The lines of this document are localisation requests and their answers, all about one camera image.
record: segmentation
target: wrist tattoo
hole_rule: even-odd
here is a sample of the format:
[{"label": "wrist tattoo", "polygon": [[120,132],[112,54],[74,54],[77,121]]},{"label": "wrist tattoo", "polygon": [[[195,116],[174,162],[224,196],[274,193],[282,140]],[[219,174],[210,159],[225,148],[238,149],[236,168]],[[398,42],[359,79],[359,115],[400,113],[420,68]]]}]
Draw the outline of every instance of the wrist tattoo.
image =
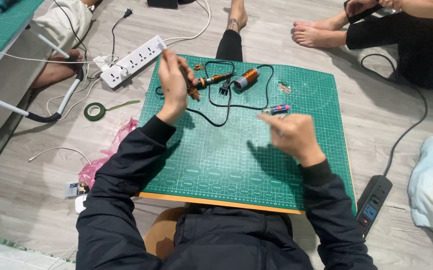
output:
[{"label": "wrist tattoo", "polygon": [[238,23],[237,19],[229,19],[226,29],[231,29],[237,33],[240,33],[240,24]]}]

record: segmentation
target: green tape roll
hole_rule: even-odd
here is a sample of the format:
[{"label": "green tape roll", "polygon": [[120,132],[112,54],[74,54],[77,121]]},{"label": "green tape roll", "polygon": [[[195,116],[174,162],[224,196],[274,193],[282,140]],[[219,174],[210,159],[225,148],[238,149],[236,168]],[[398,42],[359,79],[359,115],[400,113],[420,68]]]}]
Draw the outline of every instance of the green tape roll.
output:
[{"label": "green tape roll", "polygon": [[[98,113],[91,115],[90,111],[92,109],[96,109],[96,108],[99,109]],[[98,121],[98,120],[102,119],[103,116],[105,116],[105,110],[106,109],[103,106],[103,104],[98,103],[98,102],[93,102],[93,103],[88,104],[85,107],[85,110],[83,110],[83,115],[85,116],[86,119],[88,119],[88,120],[90,120],[92,122],[95,122],[95,121]]]}]

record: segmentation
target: pink plastic bag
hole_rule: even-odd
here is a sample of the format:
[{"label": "pink plastic bag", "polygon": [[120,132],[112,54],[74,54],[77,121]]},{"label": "pink plastic bag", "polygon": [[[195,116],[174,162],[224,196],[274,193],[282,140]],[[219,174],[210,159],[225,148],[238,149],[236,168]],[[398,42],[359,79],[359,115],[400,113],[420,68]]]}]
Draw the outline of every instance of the pink plastic bag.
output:
[{"label": "pink plastic bag", "polygon": [[106,163],[111,156],[113,156],[120,145],[121,141],[134,129],[136,129],[136,125],[138,124],[138,120],[134,120],[130,118],[128,124],[124,125],[120,130],[118,130],[117,135],[113,139],[110,147],[106,150],[101,150],[100,153],[106,155],[106,157],[98,158],[92,160],[92,164],[87,163],[81,172],[78,174],[78,181],[87,183],[90,189],[93,187],[93,183],[95,182],[95,173],[98,169]]}]

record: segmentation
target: white power strip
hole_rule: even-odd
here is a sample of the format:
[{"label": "white power strip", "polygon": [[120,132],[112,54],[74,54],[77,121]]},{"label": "white power strip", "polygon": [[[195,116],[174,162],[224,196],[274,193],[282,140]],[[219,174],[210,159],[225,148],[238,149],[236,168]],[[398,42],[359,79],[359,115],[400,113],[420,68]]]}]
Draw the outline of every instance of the white power strip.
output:
[{"label": "white power strip", "polygon": [[114,66],[101,73],[100,78],[111,88],[117,87],[125,79],[141,70],[146,64],[157,58],[166,49],[165,42],[159,35],[118,61]]}]

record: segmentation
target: white pants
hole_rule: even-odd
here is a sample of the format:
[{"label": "white pants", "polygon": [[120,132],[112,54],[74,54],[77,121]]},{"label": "white pants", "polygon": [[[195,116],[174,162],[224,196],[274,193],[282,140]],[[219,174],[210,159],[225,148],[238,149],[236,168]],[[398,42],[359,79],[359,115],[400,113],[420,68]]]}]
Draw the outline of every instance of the white pants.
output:
[{"label": "white pants", "polygon": [[[83,38],[90,26],[92,12],[80,0],[56,1],[70,18],[75,33],[80,39]],[[34,19],[30,26],[64,52],[78,43],[67,16],[55,3],[45,15]],[[52,49],[34,34],[24,30],[7,53],[23,58],[47,60]],[[0,100],[16,106],[44,66],[45,62],[4,56],[0,60]],[[0,128],[11,113],[0,106]]]}]

